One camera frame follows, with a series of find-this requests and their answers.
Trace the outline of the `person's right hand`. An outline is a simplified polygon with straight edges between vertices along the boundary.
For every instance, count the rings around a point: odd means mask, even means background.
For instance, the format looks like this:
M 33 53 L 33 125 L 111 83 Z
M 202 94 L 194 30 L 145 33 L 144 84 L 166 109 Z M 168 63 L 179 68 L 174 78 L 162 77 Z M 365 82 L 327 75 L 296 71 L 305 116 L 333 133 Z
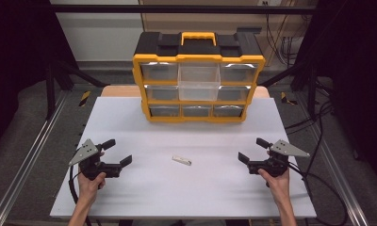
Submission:
M 283 206 L 290 202 L 288 169 L 277 177 L 272 177 L 264 169 L 260 169 L 258 173 L 268 183 L 271 194 L 277 205 Z

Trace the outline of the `set of closed clear drawers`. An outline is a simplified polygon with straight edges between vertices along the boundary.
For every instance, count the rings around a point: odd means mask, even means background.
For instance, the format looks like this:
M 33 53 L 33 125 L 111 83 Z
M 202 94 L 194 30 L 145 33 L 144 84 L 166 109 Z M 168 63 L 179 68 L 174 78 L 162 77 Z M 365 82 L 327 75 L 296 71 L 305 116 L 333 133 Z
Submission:
M 140 65 L 142 109 L 151 121 L 242 121 L 256 87 L 257 63 L 217 63 L 221 85 L 216 101 L 181 101 L 177 62 Z

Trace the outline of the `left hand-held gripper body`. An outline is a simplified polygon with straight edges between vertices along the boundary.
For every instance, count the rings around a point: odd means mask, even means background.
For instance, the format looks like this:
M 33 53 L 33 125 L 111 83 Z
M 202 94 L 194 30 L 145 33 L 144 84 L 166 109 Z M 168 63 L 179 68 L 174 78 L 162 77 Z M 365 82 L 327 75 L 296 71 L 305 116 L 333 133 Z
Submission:
M 117 178 L 120 176 L 122 167 L 120 164 L 107 164 L 101 160 L 102 149 L 100 144 L 94 144 L 91 139 L 87 139 L 75 152 L 69 166 L 78 165 L 80 171 L 88 179 L 93 180 L 96 176 L 104 172 L 106 178 Z

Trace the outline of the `aluminium frame rail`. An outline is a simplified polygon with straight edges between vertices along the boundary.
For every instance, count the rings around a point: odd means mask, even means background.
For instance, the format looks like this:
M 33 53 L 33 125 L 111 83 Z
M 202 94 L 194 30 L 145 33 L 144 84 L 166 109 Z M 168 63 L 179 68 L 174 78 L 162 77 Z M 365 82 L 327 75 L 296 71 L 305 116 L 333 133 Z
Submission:
M 349 181 L 345 178 L 343 171 L 335 160 L 334 155 L 324 138 L 325 130 L 323 128 L 322 117 L 326 115 L 327 109 L 331 107 L 331 103 L 326 101 L 320 105 L 316 105 L 316 118 L 312 120 L 306 109 L 307 99 L 302 96 L 301 93 L 296 93 L 296 97 L 302 112 L 312 121 L 310 130 L 313 138 L 317 141 L 317 152 L 321 155 L 330 178 L 336 188 L 336 192 L 347 209 L 347 216 L 351 220 L 352 226 L 369 226 L 369 222 L 358 200 L 355 198 Z
M 22 165 L 19 167 L 16 175 L 10 183 L 7 192 L 0 201 L 0 226 L 3 226 L 3 224 L 5 223 L 12 206 L 21 193 L 25 181 L 27 180 L 30 171 L 33 169 L 39 155 L 41 154 L 41 150 L 43 149 L 43 146 L 49 138 L 69 95 L 69 91 L 62 91 L 59 94 L 56 101 L 56 108 L 54 110 L 54 113 L 48 120 L 44 122 Z

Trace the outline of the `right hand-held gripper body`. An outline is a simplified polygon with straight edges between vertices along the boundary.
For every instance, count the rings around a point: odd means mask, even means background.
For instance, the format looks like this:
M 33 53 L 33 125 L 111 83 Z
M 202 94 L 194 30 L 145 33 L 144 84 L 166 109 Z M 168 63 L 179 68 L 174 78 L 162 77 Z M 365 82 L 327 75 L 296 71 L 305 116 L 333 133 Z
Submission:
M 295 147 L 294 145 L 279 139 L 271 143 L 269 158 L 263 161 L 250 160 L 247 164 L 250 174 L 257 174 L 259 169 L 265 170 L 272 177 L 282 175 L 288 168 L 288 158 L 290 156 L 309 157 L 310 154 Z

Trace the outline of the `yellow black hazard tape strip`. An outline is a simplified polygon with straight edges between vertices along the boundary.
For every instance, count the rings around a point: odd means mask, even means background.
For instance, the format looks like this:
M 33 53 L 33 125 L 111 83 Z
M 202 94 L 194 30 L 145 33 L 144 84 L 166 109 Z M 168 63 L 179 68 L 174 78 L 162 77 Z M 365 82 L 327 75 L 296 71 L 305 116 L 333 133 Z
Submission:
M 285 92 L 281 92 L 281 102 L 283 104 L 288 104 L 288 105 L 297 105 L 298 102 L 295 101 L 295 100 L 289 100 L 286 96 L 286 93 Z
M 87 100 L 89 99 L 90 97 L 90 91 L 85 91 L 81 97 L 81 100 L 79 102 L 79 106 L 84 106 L 87 102 Z

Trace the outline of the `black horizontal frame bar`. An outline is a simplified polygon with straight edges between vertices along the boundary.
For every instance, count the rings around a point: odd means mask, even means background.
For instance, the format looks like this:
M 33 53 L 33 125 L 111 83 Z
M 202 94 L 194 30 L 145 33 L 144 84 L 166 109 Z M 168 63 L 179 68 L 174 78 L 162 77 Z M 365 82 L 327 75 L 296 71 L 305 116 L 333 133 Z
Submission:
M 315 14 L 316 8 L 306 7 L 244 7 L 189 5 L 51 5 L 54 12 L 73 13 L 214 13 L 214 14 Z

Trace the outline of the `dark curtain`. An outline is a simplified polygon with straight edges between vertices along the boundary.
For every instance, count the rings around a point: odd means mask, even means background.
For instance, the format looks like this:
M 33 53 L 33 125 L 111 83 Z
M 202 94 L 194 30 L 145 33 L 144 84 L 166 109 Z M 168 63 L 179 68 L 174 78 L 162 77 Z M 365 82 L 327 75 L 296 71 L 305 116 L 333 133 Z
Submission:
M 18 94 L 45 79 L 58 59 L 76 61 L 50 0 L 0 0 L 0 138 L 18 109 Z
M 356 148 L 377 175 L 377 0 L 319 0 L 300 48 L 309 60 L 293 87 L 310 71 L 333 80 L 333 98 Z

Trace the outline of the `black metal stand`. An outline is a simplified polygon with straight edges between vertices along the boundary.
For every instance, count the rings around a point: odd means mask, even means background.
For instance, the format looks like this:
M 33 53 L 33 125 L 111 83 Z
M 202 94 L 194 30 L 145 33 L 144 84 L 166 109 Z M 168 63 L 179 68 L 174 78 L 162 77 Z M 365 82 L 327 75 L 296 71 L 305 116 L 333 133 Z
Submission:
M 106 83 L 83 73 L 78 68 L 73 67 L 64 61 L 53 60 L 45 70 L 47 120 L 49 120 L 56 111 L 55 82 L 58 82 L 62 90 L 71 90 L 74 87 L 74 82 L 70 78 L 70 74 L 77 75 L 79 78 L 89 82 L 97 88 L 104 88 L 107 86 Z
M 308 115 L 312 120 L 314 120 L 316 118 L 315 105 L 317 75 L 314 67 L 308 60 L 297 61 L 290 68 L 276 74 L 275 76 L 264 82 L 261 82 L 260 86 L 268 88 L 290 75 L 294 76 L 290 84 L 290 87 L 293 91 L 300 91 L 304 88 L 307 88 L 306 109 Z

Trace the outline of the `clear plastic drawer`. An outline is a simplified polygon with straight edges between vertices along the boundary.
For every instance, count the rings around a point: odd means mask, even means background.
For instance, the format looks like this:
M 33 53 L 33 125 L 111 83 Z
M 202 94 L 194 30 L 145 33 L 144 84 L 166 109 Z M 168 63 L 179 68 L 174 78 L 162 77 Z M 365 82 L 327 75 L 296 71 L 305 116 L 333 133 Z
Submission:
M 221 85 L 220 67 L 213 62 L 180 63 L 177 82 L 181 101 L 216 101 Z

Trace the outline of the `person's left hand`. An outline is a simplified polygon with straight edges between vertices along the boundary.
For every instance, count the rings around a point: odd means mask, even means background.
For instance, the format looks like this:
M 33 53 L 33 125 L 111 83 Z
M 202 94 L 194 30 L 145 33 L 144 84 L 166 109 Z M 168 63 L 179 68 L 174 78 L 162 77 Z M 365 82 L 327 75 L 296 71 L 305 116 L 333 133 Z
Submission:
M 90 180 L 83 174 L 78 175 L 79 196 L 78 202 L 85 205 L 92 205 L 97 196 L 97 191 L 106 184 L 106 174 L 99 173 L 95 179 Z

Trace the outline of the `yellow black drawer organizer cabinet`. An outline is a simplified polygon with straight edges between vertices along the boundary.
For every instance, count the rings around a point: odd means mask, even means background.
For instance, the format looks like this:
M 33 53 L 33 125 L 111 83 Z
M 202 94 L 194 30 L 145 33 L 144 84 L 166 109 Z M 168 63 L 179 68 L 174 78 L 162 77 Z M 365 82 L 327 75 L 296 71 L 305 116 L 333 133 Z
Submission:
M 135 83 L 139 86 L 141 109 L 144 90 L 140 65 L 144 62 L 257 63 L 259 65 L 259 75 L 265 66 L 266 59 L 252 33 L 237 32 L 233 35 L 219 35 L 213 32 L 181 32 L 179 34 L 144 32 L 139 37 L 139 42 L 133 55 L 133 75 Z M 143 109 L 142 112 L 146 119 L 151 121 L 148 119 Z

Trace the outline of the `small white rectangular block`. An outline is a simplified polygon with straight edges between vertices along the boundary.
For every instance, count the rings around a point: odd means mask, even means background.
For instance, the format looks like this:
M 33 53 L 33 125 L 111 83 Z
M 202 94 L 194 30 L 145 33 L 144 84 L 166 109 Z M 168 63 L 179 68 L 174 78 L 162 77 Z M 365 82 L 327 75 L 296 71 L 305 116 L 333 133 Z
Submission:
M 191 164 L 192 164 L 189 159 L 181 157 L 181 156 L 177 156 L 177 155 L 174 155 L 172 157 L 172 160 L 175 161 L 175 162 L 187 165 L 187 166 L 191 166 Z

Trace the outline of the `light wooden board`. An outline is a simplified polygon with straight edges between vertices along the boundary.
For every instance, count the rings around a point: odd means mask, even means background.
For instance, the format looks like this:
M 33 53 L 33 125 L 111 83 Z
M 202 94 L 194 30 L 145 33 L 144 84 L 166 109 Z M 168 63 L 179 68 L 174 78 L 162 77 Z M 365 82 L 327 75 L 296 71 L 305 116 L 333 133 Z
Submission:
M 111 85 L 104 87 L 102 97 L 140 97 L 138 86 Z M 254 91 L 255 98 L 270 98 L 270 94 L 265 87 L 258 86 Z

